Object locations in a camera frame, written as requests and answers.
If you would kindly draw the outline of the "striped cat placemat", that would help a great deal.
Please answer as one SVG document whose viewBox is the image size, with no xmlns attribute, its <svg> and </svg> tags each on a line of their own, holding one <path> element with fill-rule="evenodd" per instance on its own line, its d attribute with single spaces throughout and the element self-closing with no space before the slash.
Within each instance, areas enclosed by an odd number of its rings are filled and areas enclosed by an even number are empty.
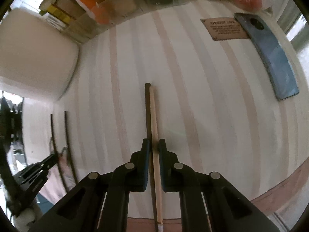
<svg viewBox="0 0 309 232">
<path fill-rule="evenodd" d="M 155 88 L 157 128 L 168 150 L 197 172 L 217 171 L 282 229 L 308 204 L 308 48 L 295 51 L 262 14 L 291 59 L 300 92 L 278 101 L 248 39 L 213 41 L 204 18 L 230 17 L 226 1 L 195 0 L 121 23 L 81 46 L 55 103 L 24 101 L 29 163 L 65 146 L 69 119 L 78 179 L 127 162 L 146 137 L 144 85 Z"/>
</svg>

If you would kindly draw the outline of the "brown label patch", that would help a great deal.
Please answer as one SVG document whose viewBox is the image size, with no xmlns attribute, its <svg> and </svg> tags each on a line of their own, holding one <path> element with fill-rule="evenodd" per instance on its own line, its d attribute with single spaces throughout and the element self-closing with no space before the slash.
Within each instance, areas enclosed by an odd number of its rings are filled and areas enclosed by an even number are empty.
<svg viewBox="0 0 309 232">
<path fill-rule="evenodd" d="M 214 41 L 249 38 L 241 24 L 234 18 L 204 18 L 201 19 L 201 22 Z"/>
</svg>

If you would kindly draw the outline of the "blue smartphone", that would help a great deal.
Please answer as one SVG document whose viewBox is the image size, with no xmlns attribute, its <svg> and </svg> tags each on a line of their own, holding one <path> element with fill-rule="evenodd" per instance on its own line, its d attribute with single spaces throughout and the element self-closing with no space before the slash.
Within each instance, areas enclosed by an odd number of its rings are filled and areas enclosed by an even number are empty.
<svg viewBox="0 0 309 232">
<path fill-rule="evenodd" d="M 259 53 L 276 98 L 282 101 L 299 94 L 299 86 L 290 61 L 265 21 L 258 15 L 246 13 L 235 13 L 234 18 Z"/>
</svg>

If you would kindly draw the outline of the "white cylindrical utensil holder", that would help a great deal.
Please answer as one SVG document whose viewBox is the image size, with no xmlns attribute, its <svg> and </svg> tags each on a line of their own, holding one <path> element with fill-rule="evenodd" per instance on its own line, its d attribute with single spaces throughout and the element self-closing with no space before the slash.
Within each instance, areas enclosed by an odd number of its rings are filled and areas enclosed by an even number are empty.
<svg viewBox="0 0 309 232">
<path fill-rule="evenodd" d="M 77 43 L 26 9 L 1 22 L 1 90 L 39 101 L 57 101 L 79 57 Z"/>
</svg>

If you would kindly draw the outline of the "clear condiment organizer bin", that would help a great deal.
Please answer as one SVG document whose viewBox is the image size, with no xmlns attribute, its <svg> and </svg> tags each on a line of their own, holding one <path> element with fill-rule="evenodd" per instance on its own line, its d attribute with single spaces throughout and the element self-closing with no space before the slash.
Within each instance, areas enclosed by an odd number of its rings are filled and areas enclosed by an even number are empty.
<svg viewBox="0 0 309 232">
<path fill-rule="evenodd" d="M 53 17 L 51 25 L 79 44 L 128 19 L 188 0 L 43 0 L 40 15 Z"/>
</svg>

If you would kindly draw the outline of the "light wooden chopstick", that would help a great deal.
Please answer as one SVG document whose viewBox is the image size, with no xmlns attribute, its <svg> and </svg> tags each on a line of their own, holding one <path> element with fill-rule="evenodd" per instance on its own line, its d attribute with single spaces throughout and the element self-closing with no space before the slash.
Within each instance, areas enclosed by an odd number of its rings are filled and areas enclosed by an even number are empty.
<svg viewBox="0 0 309 232">
<path fill-rule="evenodd" d="M 158 231 L 163 231 L 163 211 L 162 211 L 162 185 L 160 175 L 160 163 L 159 163 L 159 150 L 158 150 L 158 127 L 157 116 L 155 109 L 155 91 L 154 87 L 149 88 L 150 99 L 150 116 L 151 116 L 151 134 L 152 134 L 152 155 L 153 155 L 153 167 L 154 167 L 154 187 L 155 187 L 155 204 L 157 210 L 157 224 Z"/>
</svg>

